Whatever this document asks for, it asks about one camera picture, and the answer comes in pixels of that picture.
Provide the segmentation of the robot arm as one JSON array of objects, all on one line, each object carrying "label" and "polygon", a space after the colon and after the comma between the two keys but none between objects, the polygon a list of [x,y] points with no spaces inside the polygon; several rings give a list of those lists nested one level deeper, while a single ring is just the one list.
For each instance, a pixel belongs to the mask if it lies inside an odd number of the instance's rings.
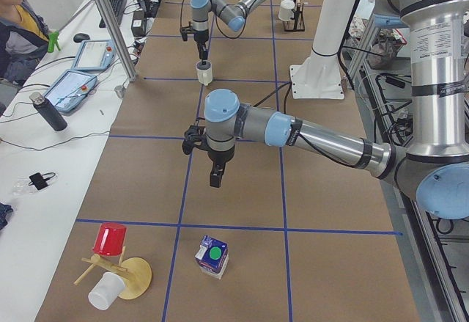
[{"label": "robot arm", "polygon": [[229,4],[226,0],[190,0],[191,22],[180,28],[183,40],[192,34],[197,44],[200,62],[207,64],[209,40],[208,17],[213,13],[220,18],[233,32],[238,32],[245,26],[249,14],[266,0],[239,0],[236,4]]},{"label": "robot arm", "polygon": [[376,0],[374,19],[382,27],[410,30],[413,140],[406,146],[378,144],[347,135],[334,117],[339,88],[339,51],[356,0],[324,0],[310,56],[292,69],[293,92],[314,102],[318,123],[241,103],[228,89],[204,102],[210,185],[221,184],[235,142],[244,138],[269,146],[294,146],[337,164],[363,169],[399,189],[443,219],[468,216],[468,143],[463,103],[465,84],[460,45],[468,0]]}]

